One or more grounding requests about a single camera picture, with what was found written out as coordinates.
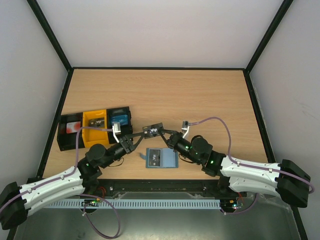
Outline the teal leather card holder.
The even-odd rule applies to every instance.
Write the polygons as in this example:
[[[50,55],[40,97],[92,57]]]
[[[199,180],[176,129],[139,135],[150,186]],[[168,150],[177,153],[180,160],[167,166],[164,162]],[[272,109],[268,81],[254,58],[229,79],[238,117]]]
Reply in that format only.
[[[147,160],[147,149],[146,153],[139,153],[141,159],[145,160],[145,167],[146,167],[146,160]],[[179,167],[179,157],[178,153],[173,151],[170,148],[151,148],[151,149],[160,149],[160,167],[153,167],[147,169],[174,169]]]

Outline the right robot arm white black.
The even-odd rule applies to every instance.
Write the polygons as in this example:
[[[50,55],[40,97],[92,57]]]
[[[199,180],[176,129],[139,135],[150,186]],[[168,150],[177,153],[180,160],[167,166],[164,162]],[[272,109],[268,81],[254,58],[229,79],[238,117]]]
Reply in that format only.
[[[218,191],[224,196],[233,192],[252,192],[279,197],[297,208],[308,205],[311,178],[291,160],[252,162],[214,151],[201,135],[188,141],[182,132],[161,129],[159,134],[170,149],[200,165],[205,174],[226,178],[218,183]]]

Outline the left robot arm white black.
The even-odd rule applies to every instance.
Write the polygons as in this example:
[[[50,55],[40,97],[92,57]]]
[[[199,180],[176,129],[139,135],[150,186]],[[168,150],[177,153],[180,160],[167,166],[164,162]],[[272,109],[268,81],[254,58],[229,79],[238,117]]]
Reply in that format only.
[[[143,132],[124,135],[109,148],[94,144],[75,166],[59,174],[24,185],[7,184],[0,193],[1,228],[14,228],[56,201],[83,194],[101,176],[102,169],[133,152],[144,136]]]

